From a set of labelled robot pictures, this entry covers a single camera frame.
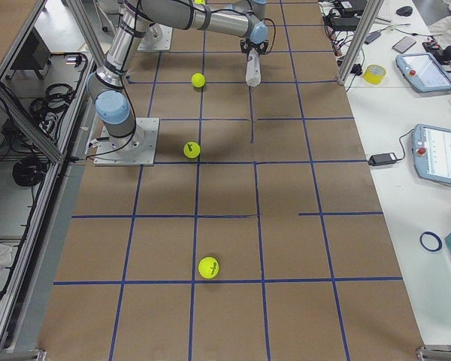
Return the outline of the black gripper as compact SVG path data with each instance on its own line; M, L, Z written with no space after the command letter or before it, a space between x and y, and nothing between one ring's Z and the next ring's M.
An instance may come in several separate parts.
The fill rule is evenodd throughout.
M241 52L249 54L252 50L255 50L259 55L268 54L268 40L264 40L261 43L253 43L250 39L241 39L240 41Z

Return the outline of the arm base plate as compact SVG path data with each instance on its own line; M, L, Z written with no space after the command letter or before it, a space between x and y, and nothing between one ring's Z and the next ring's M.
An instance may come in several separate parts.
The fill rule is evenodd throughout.
M141 39L138 46L138 52L169 51L171 48L172 34L173 29L171 27L154 23L147 28L145 36Z
M137 118L135 135L125 147L123 145L128 138L110 137L106 127L102 126L101 137L106 137L107 140L98 143L98 155L93 162L97 166L153 166L159 123L159 118Z

